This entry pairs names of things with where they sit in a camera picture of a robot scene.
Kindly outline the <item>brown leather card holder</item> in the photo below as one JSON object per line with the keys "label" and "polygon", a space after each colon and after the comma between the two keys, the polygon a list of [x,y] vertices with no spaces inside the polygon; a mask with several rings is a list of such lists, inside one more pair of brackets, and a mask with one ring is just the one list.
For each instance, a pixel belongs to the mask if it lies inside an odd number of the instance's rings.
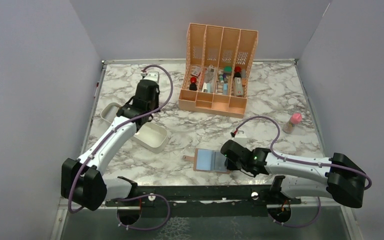
{"label": "brown leather card holder", "polygon": [[196,172],[208,172],[217,174],[229,174],[227,169],[227,157],[219,150],[196,148],[194,156],[184,155],[184,161],[193,163],[193,170]]}

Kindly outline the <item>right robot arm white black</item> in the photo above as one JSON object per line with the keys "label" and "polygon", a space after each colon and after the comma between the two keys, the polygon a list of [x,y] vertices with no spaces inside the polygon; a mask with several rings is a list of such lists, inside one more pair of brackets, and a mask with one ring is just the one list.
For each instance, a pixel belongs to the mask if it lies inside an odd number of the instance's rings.
{"label": "right robot arm white black", "polygon": [[269,199],[280,204],[296,197],[331,198],[337,203],[361,208],[366,187],[365,172],[342,153],[310,158],[276,153],[268,148],[249,150],[228,140],[220,150],[230,171],[243,170],[253,177],[279,175],[268,190]]}

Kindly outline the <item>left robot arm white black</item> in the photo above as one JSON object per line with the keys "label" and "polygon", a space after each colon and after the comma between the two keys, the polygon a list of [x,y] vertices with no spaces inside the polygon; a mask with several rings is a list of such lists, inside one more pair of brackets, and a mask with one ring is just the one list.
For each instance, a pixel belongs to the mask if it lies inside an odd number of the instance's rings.
{"label": "left robot arm white black", "polygon": [[116,112],[99,140],[77,159],[67,158],[61,167],[61,196],[91,211],[104,201],[119,199],[124,205],[137,200],[133,182],[125,177],[105,181],[103,175],[120,148],[152,120],[159,108],[157,81],[142,79],[135,95]]}

